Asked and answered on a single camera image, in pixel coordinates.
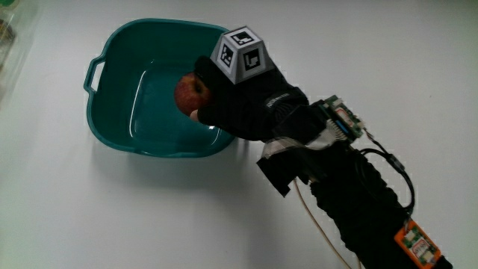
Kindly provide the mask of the person's right hand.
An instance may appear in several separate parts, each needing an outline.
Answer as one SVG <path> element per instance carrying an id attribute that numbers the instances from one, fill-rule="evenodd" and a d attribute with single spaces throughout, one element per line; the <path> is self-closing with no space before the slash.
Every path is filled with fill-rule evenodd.
<path id="1" fill-rule="evenodd" d="M 244 26 L 222 34 L 211 56 L 196 60 L 194 72 L 212 93 L 191 116 L 247 140 L 289 137 L 302 143 L 325 128 L 307 96 L 289 84 L 264 41 Z"/>

